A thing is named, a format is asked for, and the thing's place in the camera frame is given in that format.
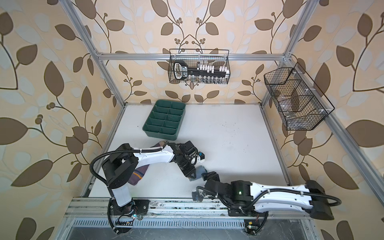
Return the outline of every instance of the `table surface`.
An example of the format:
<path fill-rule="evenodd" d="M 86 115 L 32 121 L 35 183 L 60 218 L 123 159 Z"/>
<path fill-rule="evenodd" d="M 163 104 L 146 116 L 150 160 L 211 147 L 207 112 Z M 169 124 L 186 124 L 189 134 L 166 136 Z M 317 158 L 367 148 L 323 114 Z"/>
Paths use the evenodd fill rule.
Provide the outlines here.
<path fill-rule="evenodd" d="M 121 144 L 151 147 L 161 139 L 148 137 L 142 126 L 153 105 L 128 105 L 109 151 Z M 268 130 L 258 105 L 187 105 L 177 143 L 192 141 L 205 154 L 203 165 L 221 182 L 244 180 L 266 185 L 286 185 Z M 143 179 L 130 186 L 132 197 L 191 198 L 200 178 L 189 181 L 176 163 L 149 166 Z M 89 197 L 110 197 L 98 179 Z"/>

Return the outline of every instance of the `black wire mesh basket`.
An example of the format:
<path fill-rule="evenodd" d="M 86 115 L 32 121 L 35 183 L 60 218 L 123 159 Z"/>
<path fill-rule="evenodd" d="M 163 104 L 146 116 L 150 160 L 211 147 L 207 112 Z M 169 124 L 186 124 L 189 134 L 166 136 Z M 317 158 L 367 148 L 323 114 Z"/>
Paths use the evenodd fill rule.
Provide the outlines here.
<path fill-rule="evenodd" d="M 231 76 L 229 50 L 170 49 L 169 82 L 228 84 Z"/>
<path fill-rule="evenodd" d="M 328 116 L 334 106 L 316 82 L 308 86 L 303 80 L 303 68 L 278 68 L 264 75 L 265 86 L 276 105 L 287 130 L 313 130 Z M 327 100 L 329 105 L 319 98 Z"/>

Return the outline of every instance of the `green storage box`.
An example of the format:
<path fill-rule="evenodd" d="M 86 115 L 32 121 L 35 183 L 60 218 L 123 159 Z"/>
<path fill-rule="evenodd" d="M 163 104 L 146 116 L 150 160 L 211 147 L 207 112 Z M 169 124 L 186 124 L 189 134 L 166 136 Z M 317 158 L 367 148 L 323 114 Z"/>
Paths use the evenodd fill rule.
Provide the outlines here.
<path fill-rule="evenodd" d="M 157 100 L 143 126 L 149 137 L 176 140 L 185 113 L 185 103 Z"/>

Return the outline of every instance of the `wire basket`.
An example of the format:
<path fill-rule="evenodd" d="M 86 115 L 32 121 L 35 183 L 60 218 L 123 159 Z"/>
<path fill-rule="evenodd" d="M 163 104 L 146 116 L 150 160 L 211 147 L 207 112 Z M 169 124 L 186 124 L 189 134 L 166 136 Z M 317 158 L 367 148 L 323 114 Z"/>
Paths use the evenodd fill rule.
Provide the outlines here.
<path fill-rule="evenodd" d="M 229 50 L 170 49 L 169 82 L 228 84 Z"/>
<path fill-rule="evenodd" d="M 287 130 L 313 130 L 334 110 L 315 81 L 310 87 L 304 82 L 302 70 L 296 64 L 293 68 L 278 68 L 264 75 L 265 86 Z M 325 106 L 316 96 L 324 96 L 330 106 Z"/>

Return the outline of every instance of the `orange stripe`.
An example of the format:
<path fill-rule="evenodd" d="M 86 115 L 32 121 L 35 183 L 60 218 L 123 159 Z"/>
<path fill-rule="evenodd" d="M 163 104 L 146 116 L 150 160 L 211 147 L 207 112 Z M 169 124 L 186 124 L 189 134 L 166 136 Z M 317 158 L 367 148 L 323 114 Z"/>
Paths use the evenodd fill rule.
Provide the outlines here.
<path fill-rule="evenodd" d="M 135 174 L 135 175 L 138 176 L 140 179 L 142 179 L 142 177 L 141 177 L 139 174 L 137 174 L 137 173 L 135 173 L 135 172 L 133 172 L 133 174 Z"/>

